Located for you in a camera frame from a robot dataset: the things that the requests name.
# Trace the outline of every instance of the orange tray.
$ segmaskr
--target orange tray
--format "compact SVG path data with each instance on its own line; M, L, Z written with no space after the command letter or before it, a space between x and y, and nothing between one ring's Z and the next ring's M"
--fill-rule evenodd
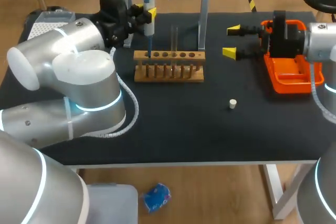
M270 21L263 21L266 26ZM297 24L300 30L306 30L306 26L299 20L287 20L287 24ZM297 55L294 59L270 58L269 52L264 55L264 61L271 78L273 88L280 94L311 93L309 64L303 55ZM314 63L316 86L323 84L322 63Z

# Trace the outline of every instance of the test tube rack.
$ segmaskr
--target test tube rack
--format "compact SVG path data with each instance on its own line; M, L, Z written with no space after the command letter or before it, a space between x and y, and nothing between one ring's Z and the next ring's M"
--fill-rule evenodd
M134 51L135 82L203 82L205 52Z

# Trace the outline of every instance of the black tablecloth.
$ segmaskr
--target black tablecloth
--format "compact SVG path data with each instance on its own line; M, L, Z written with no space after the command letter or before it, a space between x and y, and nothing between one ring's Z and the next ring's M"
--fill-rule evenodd
M153 48L170 49L173 24L179 28L179 50L196 50L197 17L159 14ZM287 17L314 20L311 13ZM28 37L35 18L27 21L20 41ZM121 137L82 137L42 151L65 165L318 159L334 139L336 126L323 118L313 100L275 95L262 60L236 62L222 56L222 47L249 48L258 41L255 36L227 37L227 27L258 25L265 19L272 19L272 13L209 14L204 83L134 83L133 50L118 49L118 73L140 105L134 128ZM133 49L146 46L146 38L134 37ZM0 108L61 97L49 89L25 90L8 70L0 88ZM231 111L230 99L238 102ZM124 100L129 122L134 108L127 95Z

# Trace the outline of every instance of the white robotic arm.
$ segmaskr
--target white robotic arm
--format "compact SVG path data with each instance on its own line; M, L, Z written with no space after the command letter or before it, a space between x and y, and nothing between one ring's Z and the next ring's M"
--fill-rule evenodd
M59 30L25 41L7 54L10 69L25 88L48 87L66 96L1 111L5 132L39 148L113 132L125 120L116 68L101 51L104 41L97 27L83 18Z

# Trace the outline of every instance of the white table leg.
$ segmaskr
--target white table leg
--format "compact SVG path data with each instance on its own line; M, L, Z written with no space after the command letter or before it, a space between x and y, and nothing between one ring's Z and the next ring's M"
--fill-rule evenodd
M282 186L276 165L264 165L267 186L273 205L273 217L276 220L285 219L296 206L296 195L301 181L313 164L302 164L295 172L292 183L282 191Z

